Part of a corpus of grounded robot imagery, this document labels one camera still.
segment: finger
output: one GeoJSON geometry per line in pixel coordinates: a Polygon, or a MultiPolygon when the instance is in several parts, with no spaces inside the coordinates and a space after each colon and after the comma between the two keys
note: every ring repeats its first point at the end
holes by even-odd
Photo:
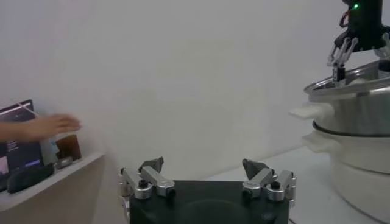
{"type": "Polygon", "coordinates": [[[80,127],[79,121],[70,121],[70,120],[62,120],[58,121],[56,124],[56,127],[80,127]]]}
{"type": "Polygon", "coordinates": [[[67,127],[56,128],[55,132],[57,134],[61,134],[61,133],[66,133],[66,132],[78,131],[78,130],[80,130],[80,127],[70,127],[70,126],[67,126],[67,127]]]}
{"type": "Polygon", "coordinates": [[[77,121],[80,122],[76,117],[69,115],[69,114],[55,114],[52,116],[54,119],[62,121],[62,120],[69,120],[69,121],[77,121]]]}

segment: human hand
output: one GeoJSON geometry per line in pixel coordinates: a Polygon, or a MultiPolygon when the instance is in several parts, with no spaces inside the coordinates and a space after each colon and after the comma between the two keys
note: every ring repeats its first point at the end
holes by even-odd
{"type": "Polygon", "coordinates": [[[80,130],[80,121],[66,114],[38,117],[19,123],[22,141],[40,141],[57,134],[80,130]]]}

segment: pot handle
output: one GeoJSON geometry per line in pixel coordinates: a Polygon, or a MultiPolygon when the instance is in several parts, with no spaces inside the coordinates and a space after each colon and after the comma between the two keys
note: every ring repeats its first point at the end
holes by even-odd
{"type": "Polygon", "coordinates": [[[332,138],[325,137],[318,131],[313,131],[312,133],[302,137],[302,144],[315,153],[330,153],[331,151],[342,149],[340,142],[332,138]]]}
{"type": "Polygon", "coordinates": [[[299,119],[323,119],[327,116],[333,116],[335,109],[329,103],[307,103],[302,107],[292,109],[290,115],[299,119]]]}

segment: human arm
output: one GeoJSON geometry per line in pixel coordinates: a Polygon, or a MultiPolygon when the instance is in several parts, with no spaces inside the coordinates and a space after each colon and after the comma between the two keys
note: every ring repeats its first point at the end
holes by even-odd
{"type": "Polygon", "coordinates": [[[40,141],[60,133],[77,131],[80,128],[79,120],[65,114],[38,117],[26,122],[0,122],[0,142],[40,141]]]}

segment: small brown object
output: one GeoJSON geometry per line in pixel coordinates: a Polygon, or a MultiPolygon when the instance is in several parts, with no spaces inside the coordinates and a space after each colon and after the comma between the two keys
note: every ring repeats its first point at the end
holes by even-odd
{"type": "Polygon", "coordinates": [[[60,150],[57,153],[58,159],[63,159],[66,157],[72,157],[73,160],[81,159],[80,146],[76,135],[69,135],[55,143],[60,150]]]}

